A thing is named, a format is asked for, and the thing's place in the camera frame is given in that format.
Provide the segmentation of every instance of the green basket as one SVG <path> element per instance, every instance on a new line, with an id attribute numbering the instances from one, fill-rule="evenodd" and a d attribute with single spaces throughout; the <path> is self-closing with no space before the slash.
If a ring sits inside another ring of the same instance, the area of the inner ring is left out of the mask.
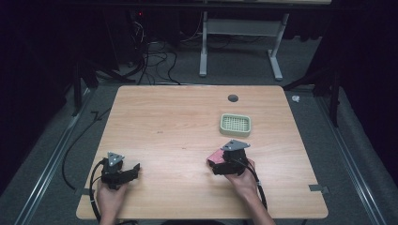
<path id="1" fill-rule="evenodd" d="M 239 137 L 248 137 L 251 132 L 249 116 L 225 113 L 220 122 L 220 133 Z"/>

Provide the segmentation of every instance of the gray floor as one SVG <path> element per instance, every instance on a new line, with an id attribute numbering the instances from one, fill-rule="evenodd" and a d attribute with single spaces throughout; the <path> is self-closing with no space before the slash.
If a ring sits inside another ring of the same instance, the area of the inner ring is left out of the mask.
<path id="1" fill-rule="evenodd" d="M 253 37 L 234 37 L 229 45 L 221 38 L 211 39 L 208 53 L 207 77 L 200 78 L 199 57 L 200 48 L 197 42 L 187 42 L 177 49 L 163 49 L 161 44 L 153 44 L 152 51 L 174 51 L 177 55 L 176 66 L 171 71 L 174 80 L 189 84 L 236 84 L 236 85 L 286 85 L 302 77 L 312 60 L 319 40 L 300 42 L 298 39 L 284 40 L 278 52 L 278 60 L 283 74 L 283 81 L 274 81 L 266 49 L 271 48 L 271 38 L 261 38 L 251 41 Z M 174 55 L 151 54 L 150 66 L 143 76 L 142 84 L 172 83 L 163 79 L 172 66 Z M 167 55 L 164 63 L 157 65 L 160 57 Z M 97 90 L 92 90 L 92 98 L 87 101 L 85 110 L 81 113 L 76 127 L 66 144 L 68 148 L 84 129 L 93 121 L 92 112 L 102 113 L 112 106 L 117 87 L 121 83 L 100 80 Z M 329 209 L 328 217 L 309 220 L 307 224 L 377 224 L 370 217 L 364 206 L 365 200 L 359 195 L 359 188 L 353 182 L 342 157 L 341 146 L 335 139 L 335 132 L 344 137 L 344 144 L 356 160 L 365 184 L 368 186 L 376 202 L 376 209 L 384 218 L 379 224 L 394 224 L 398 221 L 398 190 L 386 173 L 383 164 L 376 156 L 360 122 L 353 114 L 344 90 L 340 96 L 339 128 L 332 129 L 328 118 L 323 114 L 320 102 L 327 98 L 316 98 L 311 94 L 311 86 L 286 92 L 292 112 L 295 116 L 298 130 L 307 149 L 310 161 L 314 167 L 319 184 L 327 187 L 329 193 L 324 194 Z M 293 95 L 300 96 L 300 102 L 291 100 Z M 33 148 L 28 159 L 19 169 L 11 184 L 0 199 L 0 224 L 14 224 L 23 210 L 29 195 L 34 190 L 36 182 L 45 170 L 54 149 L 56 149 L 63 132 L 73 119 L 74 108 L 72 93 L 68 95 L 68 103 L 54 116 Z M 95 123 L 73 145 L 67 161 L 66 173 L 69 181 L 77 188 L 83 188 L 88 176 L 95 152 L 100 142 L 106 118 Z M 67 187 L 62 179 L 60 164 L 55 164 L 54 176 L 45 187 L 42 196 L 38 196 L 37 207 L 28 217 L 30 224 L 96 224 L 96 221 L 82 221 L 76 215 L 79 194 Z M 276 219 L 277 224 L 300 224 L 301 220 Z"/>

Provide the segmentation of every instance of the wooden table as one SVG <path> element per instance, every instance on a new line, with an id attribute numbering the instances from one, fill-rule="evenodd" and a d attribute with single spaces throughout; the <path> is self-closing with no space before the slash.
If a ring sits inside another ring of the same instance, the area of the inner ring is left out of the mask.
<path id="1" fill-rule="evenodd" d="M 223 113 L 249 116 L 250 136 L 222 135 Z M 207 166 L 207 157 L 231 139 L 251 145 L 246 155 L 255 161 L 274 218 L 328 215 L 320 191 L 309 189 L 317 181 L 279 86 L 120 87 L 93 167 L 108 151 L 126 157 L 124 170 L 141 163 L 120 218 L 249 218 L 229 181 Z M 88 196 L 77 217 L 95 218 Z"/>

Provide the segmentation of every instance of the human hand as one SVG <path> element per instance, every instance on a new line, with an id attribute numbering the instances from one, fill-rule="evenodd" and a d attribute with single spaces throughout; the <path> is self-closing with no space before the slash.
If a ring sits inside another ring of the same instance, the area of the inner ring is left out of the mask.
<path id="1" fill-rule="evenodd" d="M 118 190 L 109 189 L 106 184 L 98 181 L 97 202 L 101 213 L 101 225 L 115 224 L 117 214 L 123 204 L 129 183 L 123 184 Z"/>
<path id="2" fill-rule="evenodd" d="M 254 161 L 249 158 L 248 160 L 249 166 L 254 170 Z M 237 195 L 243 201 L 246 202 L 252 200 L 253 198 L 258 199 L 257 183 L 255 182 L 254 176 L 248 169 L 245 169 L 241 175 L 227 174 L 225 177 L 231 182 L 235 191 L 237 192 Z"/>

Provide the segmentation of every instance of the crumpled white paper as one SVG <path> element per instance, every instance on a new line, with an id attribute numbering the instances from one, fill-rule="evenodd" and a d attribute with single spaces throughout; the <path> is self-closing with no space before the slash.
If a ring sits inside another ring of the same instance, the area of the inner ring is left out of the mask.
<path id="1" fill-rule="evenodd" d="M 292 96 L 292 100 L 299 103 L 299 96 Z"/>

